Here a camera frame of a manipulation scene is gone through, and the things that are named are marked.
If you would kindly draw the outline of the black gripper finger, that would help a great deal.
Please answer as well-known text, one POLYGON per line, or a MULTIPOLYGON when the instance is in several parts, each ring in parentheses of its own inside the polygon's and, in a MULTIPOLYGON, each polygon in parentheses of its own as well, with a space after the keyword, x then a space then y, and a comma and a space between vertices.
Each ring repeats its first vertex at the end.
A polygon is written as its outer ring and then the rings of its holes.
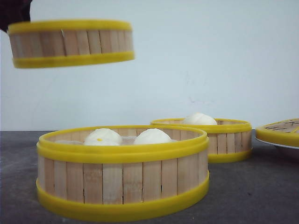
POLYGON ((31 0, 0 0, 0 29, 7 31, 12 23, 30 21, 31 0))

